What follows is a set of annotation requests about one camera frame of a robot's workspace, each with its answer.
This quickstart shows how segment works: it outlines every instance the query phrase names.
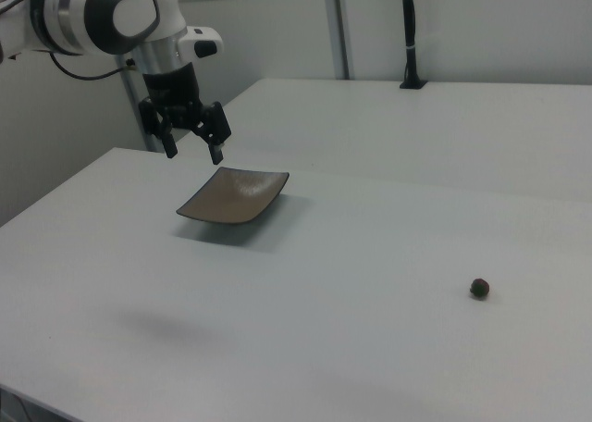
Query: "black pole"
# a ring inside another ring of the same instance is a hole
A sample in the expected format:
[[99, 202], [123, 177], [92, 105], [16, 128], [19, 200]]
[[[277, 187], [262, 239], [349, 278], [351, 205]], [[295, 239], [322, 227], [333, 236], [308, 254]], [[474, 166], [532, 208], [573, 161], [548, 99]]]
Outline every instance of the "black pole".
[[403, 78], [402, 89], [421, 89], [427, 83], [417, 75], [417, 57], [415, 55], [415, 4], [413, 0], [403, 0], [405, 17], [405, 43], [407, 45], [407, 66]]

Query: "brown plate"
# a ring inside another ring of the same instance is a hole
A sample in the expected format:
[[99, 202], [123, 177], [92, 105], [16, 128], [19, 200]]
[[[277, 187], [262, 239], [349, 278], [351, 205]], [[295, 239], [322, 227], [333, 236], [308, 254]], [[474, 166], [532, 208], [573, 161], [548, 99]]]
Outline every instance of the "brown plate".
[[220, 168], [177, 214], [211, 223], [248, 223], [278, 198], [289, 177], [287, 172]]

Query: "white wall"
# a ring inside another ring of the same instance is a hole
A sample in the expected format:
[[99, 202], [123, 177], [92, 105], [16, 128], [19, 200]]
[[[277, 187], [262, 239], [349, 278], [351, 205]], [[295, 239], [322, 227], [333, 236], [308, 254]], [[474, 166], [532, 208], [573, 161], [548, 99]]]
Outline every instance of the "white wall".
[[[115, 66], [111, 58], [63, 62], [86, 75]], [[111, 148], [144, 148], [120, 77], [74, 81], [47, 55], [0, 65], [0, 112], [0, 226]]]
[[[335, 32], [327, 25], [324, 0], [182, 1], [191, 23], [220, 29], [228, 44], [227, 56], [202, 70], [206, 93], [227, 101], [258, 78], [335, 78], [329, 41]], [[592, 83], [590, 1], [415, 0], [421, 76]], [[344, 5], [353, 77], [400, 80], [401, 0], [344, 0]], [[302, 45], [303, 34], [320, 54]]]
[[226, 103], [262, 78], [335, 78], [325, 0], [181, 0], [181, 11], [225, 41], [224, 55], [197, 69], [207, 103]]
[[[415, 0], [420, 75], [592, 83], [591, 0]], [[400, 80], [401, 0], [345, 0], [356, 79]]]

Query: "table surface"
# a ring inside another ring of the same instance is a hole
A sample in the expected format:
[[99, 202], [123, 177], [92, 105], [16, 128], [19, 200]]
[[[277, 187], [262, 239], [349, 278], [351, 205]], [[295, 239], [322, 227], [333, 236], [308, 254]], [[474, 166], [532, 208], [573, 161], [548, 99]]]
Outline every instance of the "table surface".
[[200, 155], [114, 150], [1, 228], [0, 383], [87, 422], [589, 419], [592, 204], [284, 150], [249, 225], [175, 214]]
[[[592, 202], [592, 87], [262, 80], [226, 107], [225, 164]], [[187, 136], [179, 152], [207, 160]]]

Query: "small dark ball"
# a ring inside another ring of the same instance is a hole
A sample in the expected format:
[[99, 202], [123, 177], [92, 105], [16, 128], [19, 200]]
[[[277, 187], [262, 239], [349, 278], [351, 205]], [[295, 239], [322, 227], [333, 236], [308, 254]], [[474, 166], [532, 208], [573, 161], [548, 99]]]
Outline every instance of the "small dark ball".
[[475, 279], [471, 284], [471, 294], [482, 299], [489, 294], [489, 283], [483, 279]]

